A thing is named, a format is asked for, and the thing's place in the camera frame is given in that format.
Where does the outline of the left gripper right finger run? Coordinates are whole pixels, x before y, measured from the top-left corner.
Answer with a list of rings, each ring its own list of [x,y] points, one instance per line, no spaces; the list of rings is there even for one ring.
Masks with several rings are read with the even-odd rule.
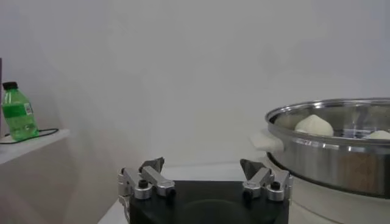
[[[270,201],[289,200],[292,192],[293,178],[287,170],[272,171],[261,162],[240,160],[246,176],[243,182],[243,199],[252,201],[262,195]]]

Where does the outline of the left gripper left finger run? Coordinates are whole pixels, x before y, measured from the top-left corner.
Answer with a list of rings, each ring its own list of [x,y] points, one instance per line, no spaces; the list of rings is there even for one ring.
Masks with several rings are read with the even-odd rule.
[[[175,197],[175,182],[161,174],[164,163],[164,157],[159,157],[145,161],[138,170],[122,168],[118,174],[118,195],[122,198],[148,200],[155,190],[155,193],[163,198]]]

